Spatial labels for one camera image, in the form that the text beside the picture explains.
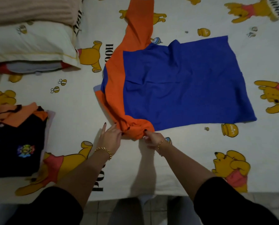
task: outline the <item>bed sheet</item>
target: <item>bed sheet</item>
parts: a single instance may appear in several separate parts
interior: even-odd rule
[[[16,104],[36,102],[56,113],[47,147],[55,156],[94,148],[99,129],[105,121],[111,123],[93,87],[102,82],[105,62],[123,39],[129,1],[84,0],[78,35],[81,70],[25,75],[17,83],[2,77],[0,91],[14,91]],[[235,125],[189,125],[161,133],[239,192],[279,192],[279,0],[155,0],[154,12],[155,44],[228,35],[258,119]],[[0,179],[0,202],[31,202],[43,188],[31,194],[28,188],[20,189],[25,195],[15,195],[29,184],[25,178]],[[145,193],[186,195],[163,157],[148,150],[142,140],[123,139],[89,200]]]

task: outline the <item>embroidered logo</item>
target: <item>embroidered logo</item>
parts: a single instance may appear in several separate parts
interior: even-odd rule
[[[31,156],[34,151],[35,151],[34,146],[24,145],[24,146],[18,147],[17,154],[19,157],[26,158],[26,157]]]

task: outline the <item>hand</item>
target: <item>hand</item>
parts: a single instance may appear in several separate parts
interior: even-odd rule
[[[121,145],[121,136],[122,131],[116,128],[117,125],[114,124],[110,127],[107,131],[106,129],[106,122],[102,127],[102,131],[100,134],[100,138],[97,144],[97,148],[106,148],[110,151],[111,155],[113,156],[116,151],[119,149]]]
[[[166,140],[164,136],[159,132],[151,132],[149,130],[145,131],[147,136],[144,136],[147,147],[156,150],[159,143]]]

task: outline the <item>orange and blue shirt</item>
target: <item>orange and blue shirt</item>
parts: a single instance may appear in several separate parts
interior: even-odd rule
[[[198,123],[256,121],[228,37],[151,43],[154,0],[130,0],[122,43],[104,68],[98,100],[129,137]]]

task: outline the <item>black sleeve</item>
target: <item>black sleeve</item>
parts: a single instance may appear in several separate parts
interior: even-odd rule
[[[28,205],[18,207],[6,225],[23,224],[80,224],[83,210],[78,201],[58,187],[44,189]]]
[[[224,179],[208,179],[198,189],[194,208],[203,225],[209,224],[278,224],[279,220],[260,204],[255,204]]]

